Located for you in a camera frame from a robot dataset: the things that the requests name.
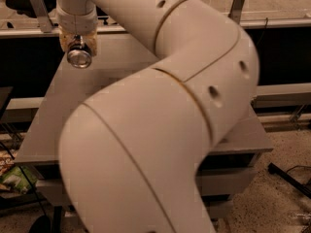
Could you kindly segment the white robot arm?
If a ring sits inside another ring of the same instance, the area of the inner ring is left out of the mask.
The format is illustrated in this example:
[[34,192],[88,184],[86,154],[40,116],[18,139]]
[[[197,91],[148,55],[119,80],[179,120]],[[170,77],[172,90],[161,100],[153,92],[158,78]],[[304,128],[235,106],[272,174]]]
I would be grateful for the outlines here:
[[88,97],[62,129],[81,221],[88,233],[216,233],[195,175],[255,95],[251,38],[200,0],[90,1],[156,63]]

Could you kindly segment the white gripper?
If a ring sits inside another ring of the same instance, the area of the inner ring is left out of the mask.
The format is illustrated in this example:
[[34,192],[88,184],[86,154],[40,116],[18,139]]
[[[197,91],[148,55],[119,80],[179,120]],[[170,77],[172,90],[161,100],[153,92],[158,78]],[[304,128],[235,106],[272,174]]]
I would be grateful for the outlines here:
[[90,49],[91,55],[97,55],[96,9],[86,15],[79,16],[69,14],[57,7],[56,19],[62,28],[59,32],[59,43],[64,52],[68,52],[75,45],[75,35],[83,35],[83,42]]

